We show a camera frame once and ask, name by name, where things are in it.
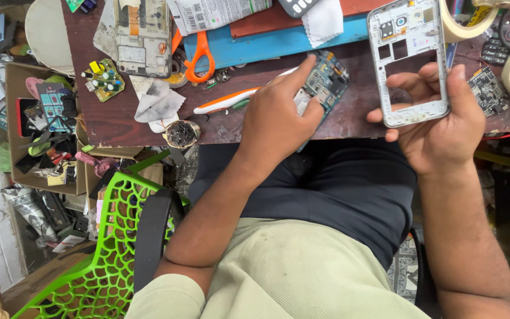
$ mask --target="green plastic chair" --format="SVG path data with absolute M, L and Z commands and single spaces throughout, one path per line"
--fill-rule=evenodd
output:
M 138 174 L 170 154 L 165 150 L 145 161 L 116 172 L 111 179 L 102 208 L 96 251 L 75 265 L 23 307 L 38 311 L 36 319 L 123 317 L 133 297 L 135 238 L 145 200 L 164 188 Z M 182 205 L 190 204 L 180 197 Z M 174 231 L 168 219 L 165 239 Z

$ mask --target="orange scissors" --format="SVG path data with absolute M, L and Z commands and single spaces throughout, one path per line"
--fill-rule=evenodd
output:
M 206 37 L 206 32 L 201 31 L 196 33 L 197 39 L 196 40 L 196 52 L 194 53 L 194 57 L 192 58 L 192 62 L 190 61 L 184 61 L 184 65 L 188 68 L 186 72 L 184 72 L 184 76 L 188 79 L 188 81 L 194 82 L 194 83 L 202 83 L 205 81 L 208 81 L 209 78 L 211 78 L 214 75 L 214 72 L 216 71 L 216 62 L 214 61 L 214 57 L 212 56 L 212 53 L 210 53 L 210 48 L 208 46 L 208 38 Z M 180 41 L 182 40 L 182 35 L 180 34 L 180 30 L 176 29 L 176 32 L 174 33 L 174 37 L 172 38 L 172 53 L 176 50 L 176 48 L 179 46 Z M 208 73 L 202 77 L 197 77 L 194 73 L 194 68 L 196 67 L 196 62 L 200 59 L 201 56 L 208 57 L 208 61 L 210 63 L 210 67 L 208 69 Z

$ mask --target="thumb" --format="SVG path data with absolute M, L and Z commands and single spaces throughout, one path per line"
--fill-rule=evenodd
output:
M 313 97 L 310 102 L 308 102 L 308 106 L 306 107 L 304 114 L 302 114 L 302 119 L 308 123 L 308 126 L 315 129 L 318 125 L 320 125 L 323 114 L 324 109 L 322 108 L 322 105 L 320 105 L 320 101 L 318 101 L 318 98 Z
M 480 110 L 475 96 L 466 81 L 465 66 L 463 64 L 456 65 L 448 73 L 446 87 L 453 113 L 463 118 L 464 115 L 473 112 L 475 109 Z

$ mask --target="green plastic bag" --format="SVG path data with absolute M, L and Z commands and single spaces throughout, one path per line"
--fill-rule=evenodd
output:
M 3 142 L 0 145 L 0 172 L 11 171 L 11 154 L 9 153 L 9 143 Z

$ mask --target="hand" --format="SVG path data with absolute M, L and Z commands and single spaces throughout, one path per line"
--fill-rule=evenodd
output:
M 446 80 L 451 112 L 440 119 L 388 129 L 387 142 L 398 140 L 408 163 L 419 175 L 457 171 L 472 163 L 473 153 L 485 130 L 485 115 L 466 82 L 465 66 L 457 65 Z M 435 62 L 423 66 L 418 74 L 399 73 L 387 78 L 388 87 L 406 90 L 412 105 L 440 99 L 438 66 Z M 398 103 L 393 111 L 411 106 Z M 367 115 L 370 122 L 383 120 L 381 109 Z
M 247 105 L 236 156 L 250 161 L 265 177 L 312 137 L 322 120 L 318 99 L 310 100 L 302 116 L 293 101 L 315 62 L 316 56 L 309 55 L 296 71 L 260 88 Z

